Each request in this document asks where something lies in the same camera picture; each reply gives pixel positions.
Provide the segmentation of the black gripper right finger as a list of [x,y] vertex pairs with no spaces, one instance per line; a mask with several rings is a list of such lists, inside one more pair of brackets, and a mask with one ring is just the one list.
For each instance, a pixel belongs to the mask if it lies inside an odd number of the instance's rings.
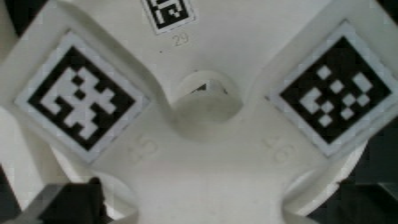
[[309,217],[320,224],[398,224],[398,184],[343,182]]

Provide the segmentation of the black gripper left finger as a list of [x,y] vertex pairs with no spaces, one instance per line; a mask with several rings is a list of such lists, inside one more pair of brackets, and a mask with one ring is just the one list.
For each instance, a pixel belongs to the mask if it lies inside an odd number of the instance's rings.
[[39,220],[43,224],[108,224],[101,180],[69,183],[50,203]]

